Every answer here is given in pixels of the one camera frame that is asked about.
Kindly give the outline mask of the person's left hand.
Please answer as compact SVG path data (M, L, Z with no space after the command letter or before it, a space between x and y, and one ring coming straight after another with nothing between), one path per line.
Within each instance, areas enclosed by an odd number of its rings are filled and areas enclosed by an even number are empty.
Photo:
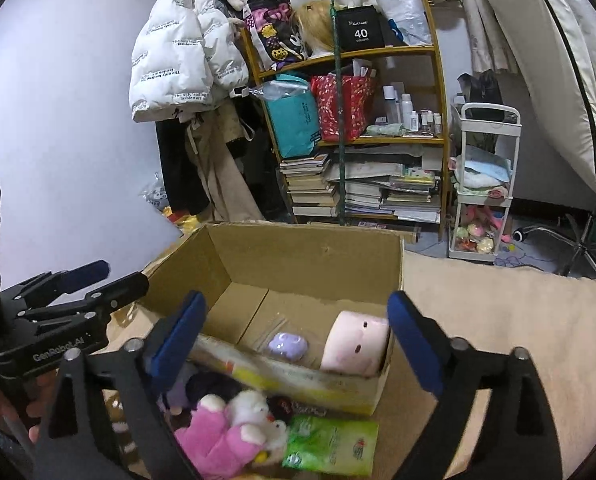
M36 378L36 395L27 406L27 415L37 419L42 417L48 409L48 402L51 401L53 389L56 382L56 375L48 373ZM12 422L18 422L19 416L10 400L0 391L0 429L10 430Z

